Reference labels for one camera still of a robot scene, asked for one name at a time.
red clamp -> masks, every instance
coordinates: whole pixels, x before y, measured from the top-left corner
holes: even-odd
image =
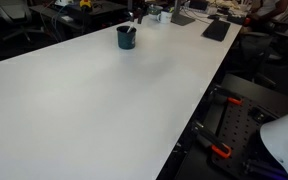
[[[238,100],[238,99],[234,99],[234,98],[228,97],[228,98],[227,98],[227,101],[228,101],[228,102],[231,102],[231,103],[233,103],[233,104],[236,104],[236,105],[241,105],[241,104],[242,104],[242,99],[241,99],[241,100]]]
[[[216,154],[218,154],[219,156],[221,156],[224,159],[227,159],[227,158],[230,157],[230,155],[232,153],[232,149],[229,146],[227,146],[226,144],[224,144],[224,143],[223,143],[223,145],[227,149],[227,153],[223,152],[222,150],[217,148],[215,145],[212,145],[211,148]]]

yellow object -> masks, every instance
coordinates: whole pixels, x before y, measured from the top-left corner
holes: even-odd
[[[91,8],[91,6],[92,6],[91,1],[90,0],[81,0],[80,1],[80,7],[83,7],[83,6],[87,6],[87,7]]]

desk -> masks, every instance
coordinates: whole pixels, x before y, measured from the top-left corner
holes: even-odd
[[[115,26],[0,62],[0,179],[155,179],[241,28],[207,26],[144,17],[133,50]]]
[[[99,8],[99,7],[95,8],[92,12],[90,12],[89,15],[92,17],[98,17],[100,15],[105,15],[105,14],[109,14],[112,12],[123,11],[127,8],[124,5],[120,5],[120,4],[109,2],[109,1],[96,1],[96,3],[100,4],[101,8]],[[77,5],[72,6],[71,8],[80,9],[80,7]],[[69,32],[69,30],[66,29],[65,27],[61,26],[62,24],[67,26],[67,27],[78,30],[80,32],[82,31],[82,28],[83,28],[82,22],[80,22],[80,23],[75,22],[75,21],[67,22],[64,19],[62,19],[63,16],[67,16],[67,15],[69,16],[70,14],[67,14],[67,15],[64,15],[62,13],[58,14],[58,11],[50,9],[50,8],[45,8],[42,5],[32,6],[32,7],[30,7],[30,9],[34,12],[41,13],[42,15],[44,15],[48,18],[53,18],[53,17],[56,17],[58,15],[59,17],[56,18],[56,20],[58,22],[60,22],[60,23],[57,23],[57,25],[59,26],[58,31],[59,31],[62,39],[66,40],[66,39],[72,38],[70,36],[71,33]]]

cable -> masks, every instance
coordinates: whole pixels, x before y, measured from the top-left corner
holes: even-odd
[[[60,40],[61,41],[63,41],[63,39],[62,39],[62,36],[61,36],[61,34],[58,32],[58,30],[57,30],[57,20],[58,20],[58,17],[60,16],[60,13],[64,10],[64,8],[66,7],[66,6],[68,6],[68,5],[70,5],[70,4],[67,4],[67,5],[65,5],[65,6],[63,6],[59,11],[58,11],[58,13],[57,13],[57,15],[54,15],[53,17],[52,17],[52,19],[56,16],[56,18],[54,19],[55,21],[54,21],[54,29],[55,29],[55,31],[56,31],[56,33],[57,33],[57,35],[59,36],[59,38],[60,38]]]
[[[98,12],[100,12],[103,9],[103,4],[100,3],[94,3],[93,4],[94,9],[98,9],[97,11],[94,11],[94,14],[97,14]]]
[[[58,30],[57,30],[57,20],[58,20],[58,17],[60,16],[61,12],[64,10],[64,8],[65,8],[66,6],[75,5],[75,4],[77,4],[77,3],[74,3],[74,2],[73,2],[73,3],[70,3],[70,4],[66,4],[65,6],[62,6],[62,8],[58,11],[58,13],[52,17],[52,25],[53,25],[53,27],[54,27],[54,29],[55,29],[55,31],[56,31],[56,33],[57,33],[57,35],[59,36],[59,38],[60,38],[61,41],[63,41],[62,36],[61,36],[61,34],[58,32]]]
[[[189,14],[187,14],[187,12],[186,12],[185,9],[183,9],[183,10],[184,10],[184,13],[185,13],[188,17],[193,18],[193,19],[198,20],[198,21],[201,21],[201,22],[206,23],[206,24],[211,24],[211,23],[206,22],[206,21],[203,21],[203,20],[201,20],[201,19],[198,19],[198,18],[192,17],[192,16],[190,16]]]
[[[191,11],[196,17],[198,17],[198,18],[207,18],[207,17],[203,17],[203,16],[199,16],[199,15],[197,15],[197,14],[195,14],[195,12],[194,11]]]
[[[54,37],[54,39],[55,39],[57,42],[59,42],[58,39],[56,38],[56,36],[47,28],[47,26],[46,26],[46,24],[45,24],[45,21],[44,21],[44,18],[43,18],[43,16],[42,16],[42,12],[45,11],[48,7],[50,7],[50,5],[51,5],[52,3],[54,3],[54,1],[51,1],[49,4],[47,4],[47,5],[40,11],[40,17],[41,17],[41,20],[42,20],[42,22],[43,22],[43,25],[44,25],[45,29],[52,34],[52,36]]]

pen holder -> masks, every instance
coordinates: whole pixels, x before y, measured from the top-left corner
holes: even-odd
[[[133,49],[135,47],[136,29],[127,33],[130,26],[119,26],[117,30],[118,46],[121,49]]]

